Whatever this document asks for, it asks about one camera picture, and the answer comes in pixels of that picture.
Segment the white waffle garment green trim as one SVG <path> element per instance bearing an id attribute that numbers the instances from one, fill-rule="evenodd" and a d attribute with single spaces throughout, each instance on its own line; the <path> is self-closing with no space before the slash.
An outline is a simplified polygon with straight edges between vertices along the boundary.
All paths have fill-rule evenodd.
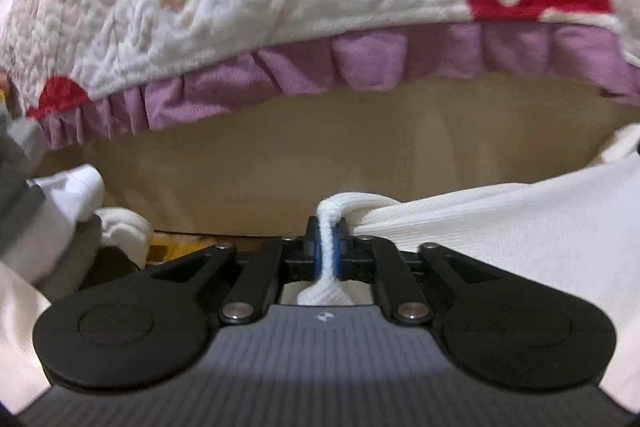
<path id="1" fill-rule="evenodd" d="M 584 168 L 533 184 L 506 183 L 398 202 L 347 192 L 320 202 L 321 244 L 346 220 L 356 235 L 404 251 L 433 242 L 586 299 L 615 325 L 601 385 L 639 408 L 639 127 L 616 131 Z"/>

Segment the grey folded garment top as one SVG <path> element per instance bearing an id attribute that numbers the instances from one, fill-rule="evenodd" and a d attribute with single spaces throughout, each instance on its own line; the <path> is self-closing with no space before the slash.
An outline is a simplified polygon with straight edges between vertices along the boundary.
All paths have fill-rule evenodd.
<path id="1" fill-rule="evenodd" d="M 1 111 L 1 254 L 12 245 L 43 202 L 29 180 L 47 152 L 37 121 Z"/>

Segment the quilted bear bedspread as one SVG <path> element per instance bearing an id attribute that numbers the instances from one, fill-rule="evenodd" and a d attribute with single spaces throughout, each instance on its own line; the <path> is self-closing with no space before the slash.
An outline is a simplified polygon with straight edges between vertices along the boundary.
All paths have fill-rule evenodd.
<path id="1" fill-rule="evenodd" d="M 639 101 L 639 0 L 1 0 L 9 110 L 50 146 L 429 75 Z"/>

